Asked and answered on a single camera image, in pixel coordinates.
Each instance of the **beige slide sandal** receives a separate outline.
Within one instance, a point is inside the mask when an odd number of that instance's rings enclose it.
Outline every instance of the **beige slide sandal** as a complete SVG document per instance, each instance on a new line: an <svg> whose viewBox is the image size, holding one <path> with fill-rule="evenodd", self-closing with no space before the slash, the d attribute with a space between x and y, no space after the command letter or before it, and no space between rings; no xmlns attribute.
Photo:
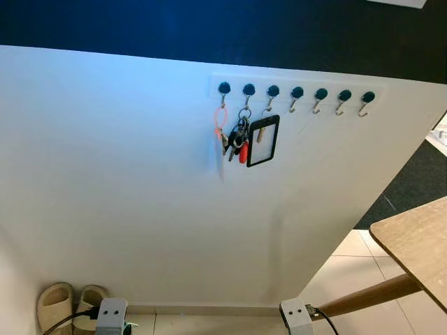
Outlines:
<svg viewBox="0 0 447 335"><path fill-rule="evenodd" d="M81 299L76 313L86 311L91 307L99 307L104 298L108 298L107 291L95 285L88 285L82 289ZM96 330L96 320L90 320L88 316L78 316L73 321L74 335L94 335Z"/></svg>
<svg viewBox="0 0 447 335"><path fill-rule="evenodd" d="M73 314L73 288L58 283L43 291L37 301L37 320L42 332ZM72 335L72 320L57 327L52 335Z"/></svg>

